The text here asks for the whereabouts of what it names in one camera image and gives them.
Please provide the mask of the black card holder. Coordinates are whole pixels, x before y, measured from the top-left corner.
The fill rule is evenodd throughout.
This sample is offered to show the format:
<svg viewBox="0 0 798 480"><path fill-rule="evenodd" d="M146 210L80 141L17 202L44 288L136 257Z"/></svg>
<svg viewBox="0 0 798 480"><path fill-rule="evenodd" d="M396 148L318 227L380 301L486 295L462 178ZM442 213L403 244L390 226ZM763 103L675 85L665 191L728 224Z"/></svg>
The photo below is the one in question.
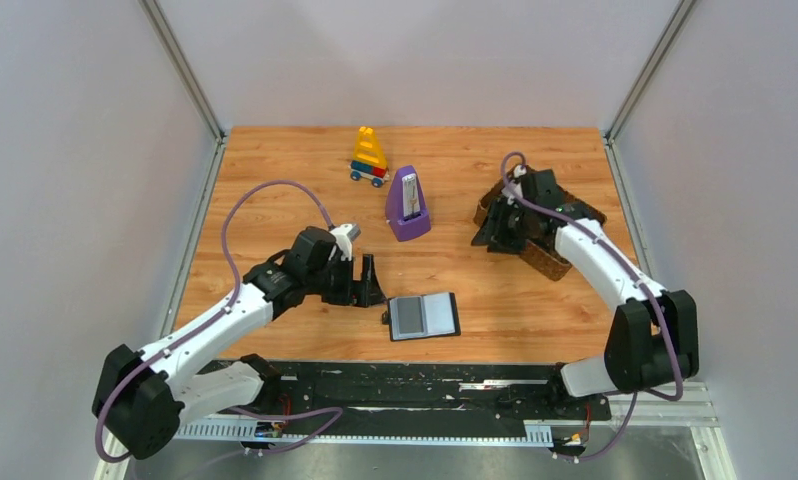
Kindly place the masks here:
<svg viewBox="0 0 798 480"><path fill-rule="evenodd" d="M461 334L454 292L390 298L381 322L388 326L394 342Z"/></svg>

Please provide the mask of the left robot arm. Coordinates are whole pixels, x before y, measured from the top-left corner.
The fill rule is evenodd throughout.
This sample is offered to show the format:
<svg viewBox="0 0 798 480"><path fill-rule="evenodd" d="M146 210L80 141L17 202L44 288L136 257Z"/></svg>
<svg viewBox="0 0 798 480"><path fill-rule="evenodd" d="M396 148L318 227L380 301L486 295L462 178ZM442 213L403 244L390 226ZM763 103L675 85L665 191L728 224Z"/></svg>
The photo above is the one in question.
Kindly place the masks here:
<svg viewBox="0 0 798 480"><path fill-rule="evenodd" d="M247 355L214 373L202 368L309 295L337 306L384 303L372 255L364 255L360 279L353 277L359 234L354 223L308 227L291 248L237 275L234 289L186 326L138 350L125 344L114 348L105 357L93 401L96 432L109 432L126 457L143 460L194 420L231 407L268 407L277 395L278 374L262 357Z"/></svg>

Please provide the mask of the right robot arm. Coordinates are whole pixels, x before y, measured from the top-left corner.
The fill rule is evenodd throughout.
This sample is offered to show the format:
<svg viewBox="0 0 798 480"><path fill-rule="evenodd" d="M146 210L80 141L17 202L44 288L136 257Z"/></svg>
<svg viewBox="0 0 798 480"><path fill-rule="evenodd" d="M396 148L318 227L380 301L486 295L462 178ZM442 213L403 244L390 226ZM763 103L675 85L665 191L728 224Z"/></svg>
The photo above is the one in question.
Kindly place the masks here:
<svg viewBox="0 0 798 480"><path fill-rule="evenodd" d="M602 354L564 364L569 397L680 384L700 367L697 307L635 266L605 234L605 214L561 187L551 170L517 166L478 201L472 243L516 255L557 281L577 269L614 316Z"/></svg>

